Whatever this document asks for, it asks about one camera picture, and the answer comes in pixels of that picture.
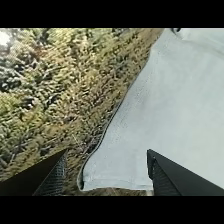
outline white cloth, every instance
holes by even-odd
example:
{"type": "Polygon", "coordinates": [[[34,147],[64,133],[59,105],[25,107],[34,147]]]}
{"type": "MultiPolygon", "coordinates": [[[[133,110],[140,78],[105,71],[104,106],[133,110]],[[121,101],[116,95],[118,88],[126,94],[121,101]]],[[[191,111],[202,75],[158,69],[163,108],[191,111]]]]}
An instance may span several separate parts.
{"type": "Polygon", "coordinates": [[[164,30],[83,167],[82,190],[152,189],[148,149],[224,188],[224,29],[164,30]]]}

